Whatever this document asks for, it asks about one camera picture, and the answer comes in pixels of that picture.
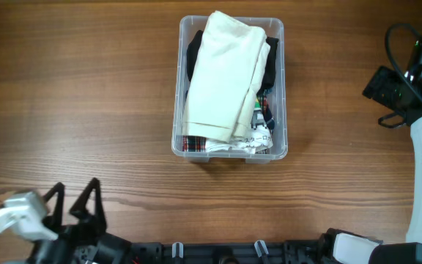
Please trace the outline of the cream white cloth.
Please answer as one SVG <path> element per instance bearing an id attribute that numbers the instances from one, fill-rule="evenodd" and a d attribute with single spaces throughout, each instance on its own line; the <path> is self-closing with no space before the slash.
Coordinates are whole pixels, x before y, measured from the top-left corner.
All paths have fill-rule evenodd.
<path id="1" fill-rule="evenodd" d="M 250 130 L 270 46 L 265 30 L 212 13 L 185 103 L 182 134 L 222 142 Z"/>

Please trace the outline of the black garment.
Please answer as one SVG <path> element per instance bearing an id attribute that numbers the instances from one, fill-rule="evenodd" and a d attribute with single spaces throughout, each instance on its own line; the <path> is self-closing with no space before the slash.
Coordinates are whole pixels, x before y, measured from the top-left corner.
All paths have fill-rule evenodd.
<path id="1" fill-rule="evenodd" d="M 194 35 L 192 41 L 188 44 L 187 48 L 187 75 L 188 80 L 191 81 L 193 77 L 193 71 L 196 64 L 199 48 L 201 46 L 201 40 L 203 35 L 202 30 L 198 30 Z M 276 58 L 277 58 L 277 47 L 278 47 L 278 38 L 267 37 L 266 43 L 270 47 L 270 51 L 267 55 L 267 62 L 264 69 L 264 75 L 262 79 L 262 84 L 257 92 L 257 95 L 263 95 L 267 90 L 272 89 L 275 84 L 276 77 Z"/>

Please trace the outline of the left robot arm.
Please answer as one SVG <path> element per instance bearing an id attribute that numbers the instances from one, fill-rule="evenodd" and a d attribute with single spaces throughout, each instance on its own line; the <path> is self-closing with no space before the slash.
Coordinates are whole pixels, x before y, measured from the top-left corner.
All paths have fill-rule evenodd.
<path id="1" fill-rule="evenodd" d="M 132 243 L 106 232 L 100 181 L 92 178 L 69 209 L 77 219 L 63 223 L 64 190 L 57 183 L 47 193 L 20 192 L 4 202 L 16 208 L 15 234 L 33 243 L 26 263 L 129 263 Z"/>

